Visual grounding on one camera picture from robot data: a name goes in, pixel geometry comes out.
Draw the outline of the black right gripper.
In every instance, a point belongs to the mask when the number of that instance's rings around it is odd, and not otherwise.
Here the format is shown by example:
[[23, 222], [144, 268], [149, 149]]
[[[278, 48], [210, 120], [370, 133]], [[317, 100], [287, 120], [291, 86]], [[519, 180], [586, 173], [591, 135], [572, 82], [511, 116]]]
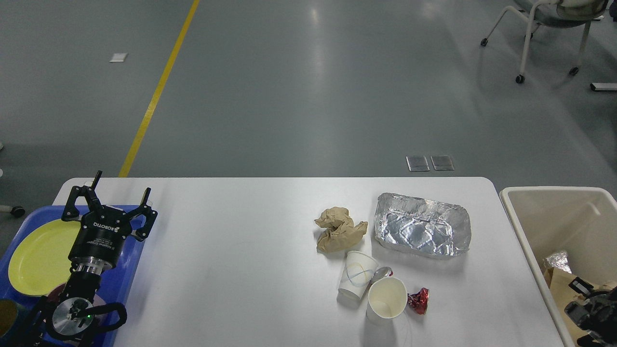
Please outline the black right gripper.
[[583, 303], [572, 301], [565, 314], [577, 327], [587, 334], [577, 339], [578, 347], [615, 347], [617, 345], [617, 302], [616, 288], [597, 291], [592, 283], [575, 277], [569, 288], [577, 293]]

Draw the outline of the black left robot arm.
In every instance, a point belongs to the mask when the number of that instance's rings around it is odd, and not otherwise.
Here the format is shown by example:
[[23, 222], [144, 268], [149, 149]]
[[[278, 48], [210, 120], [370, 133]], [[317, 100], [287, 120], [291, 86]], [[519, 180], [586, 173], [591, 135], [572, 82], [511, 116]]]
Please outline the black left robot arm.
[[59, 347], [64, 341], [90, 347], [97, 336], [126, 323], [124, 303], [96, 305], [95, 295], [106, 271], [121, 263], [128, 239], [145, 241], [158, 213], [148, 203], [149, 187], [132, 210], [102, 204], [95, 193], [101, 175], [98, 171], [91, 184], [72, 187], [60, 215], [63, 222], [79, 224], [67, 256], [70, 275], [64, 287], [55, 298], [42, 295], [23, 320], [15, 314], [3, 347]]

